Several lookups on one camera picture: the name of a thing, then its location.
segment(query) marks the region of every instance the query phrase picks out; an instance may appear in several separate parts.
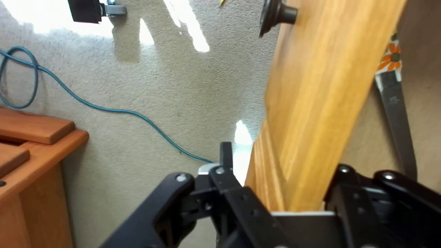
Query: blue cable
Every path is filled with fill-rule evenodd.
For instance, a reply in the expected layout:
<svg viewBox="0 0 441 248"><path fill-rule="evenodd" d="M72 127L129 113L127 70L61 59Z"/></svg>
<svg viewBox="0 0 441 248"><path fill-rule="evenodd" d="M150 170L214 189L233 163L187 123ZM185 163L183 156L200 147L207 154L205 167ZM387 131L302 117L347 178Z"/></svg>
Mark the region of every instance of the blue cable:
<svg viewBox="0 0 441 248"><path fill-rule="evenodd" d="M23 52L29 57L30 62L16 58L14 57L15 52ZM73 99L76 99L77 102L99 110L99 112L105 112L105 113L113 113L113 114L128 114L136 119L140 119L142 121L145 121L146 124L149 124L154 131L157 131L163 139L165 139L174 149L176 149L179 153L194 158L194 160L200 160L203 163L212 163L211 160L197 156L186 149L183 149L182 146L179 146L176 142L174 142L158 125L156 125L149 117L143 116L139 112L134 112L134 110L128 110L128 109L113 109L113 108L105 108L105 106L99 106L95 103L88 102L87 99L78 96L76 92L73 92L55 73L52 73L51 70L48 70L47 68L39 65L36 57L25 47L12 47L8 51L0 50L0 54L4 57L1 63L0 63L0 88L1 88L1 79L3 79L3 73L5 72L5 65L7 62L12 61L18 65L26 66L26 68L32 68L34 72L34 81L33 81L33 90L32 90L32 95L29 98L29 101L26 101L23 105L15 105L12 102L10 102L4 95L1 95L0 92L0 101L11 108L11 109L26 109L27 106L30 106L33 103L33 101L36 99L37 91L39 91L39 72L43 72L45 74L48 74L50 77L52 77Z"/></svg>

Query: black knob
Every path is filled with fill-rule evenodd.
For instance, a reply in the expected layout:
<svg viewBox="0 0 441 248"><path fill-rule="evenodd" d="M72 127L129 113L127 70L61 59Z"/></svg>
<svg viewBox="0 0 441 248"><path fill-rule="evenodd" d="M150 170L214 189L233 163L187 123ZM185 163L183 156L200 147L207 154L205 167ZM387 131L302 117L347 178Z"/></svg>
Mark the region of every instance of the black knob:
<svg viewBox="0 0 441 248"><path fill-rule="evenodd" d="M265 0L260 17L260 34L262 37L273 26L278 23L295 23L298 8L285 6L281 0Z"/></svg>

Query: blue wire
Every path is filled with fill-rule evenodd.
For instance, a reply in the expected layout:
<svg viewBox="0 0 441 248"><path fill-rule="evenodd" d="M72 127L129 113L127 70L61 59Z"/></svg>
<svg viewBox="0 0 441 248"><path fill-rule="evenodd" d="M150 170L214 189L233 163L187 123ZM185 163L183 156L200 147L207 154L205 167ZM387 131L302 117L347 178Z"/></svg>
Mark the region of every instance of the blue wire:
<svg viewBox="0 0 441 248"><path fill-rule="evenodd" d="M16 58L14 57L15 52L23 52L29 57L30 62ZM76 99L77 102L99 110L99 112L106 112L106 113L113 113L113 114L128 114L136 119L140 119L142 121L145 121L146 124L149 124L154 131L157 131L161 138L164 138L174 149L176 149L179 153L194 158L194 160L200 160L203 163L212 163L211 160L197 156L186 149L183 149L182 146L179 146L176 142L174 142L158 125L156 125L149 117L143 116L139 112L134 112L134 110L128 110L128 109L113 109L113 108L105 108L105 106L99 106L95 103L88 102L87 99L78 96L76 92L73 92L55 73L52 73L51 70L48 70L47 68L39 65L36 57L25 47L12 47L8 51L0 50L0 54L4 57L1 63L0 63L0 88L1 88L1 79L3 79L3 73L5 72L5 65L7 62L12 61L18 65L26 66L26 68L32 68L34 72L34 83L33 83L33 90L32 90L32 95L29 98L27 102L25 102L23 105L15 105L12 102L10 102L4 95L1 95L0 92L0 101L12 109L26 109L27 106L30 106L33 103L33 101L36 99L37 91L39 91L39 72L43 72L45 74L48 74L50 77L52 77L73 99Z"/></svg>

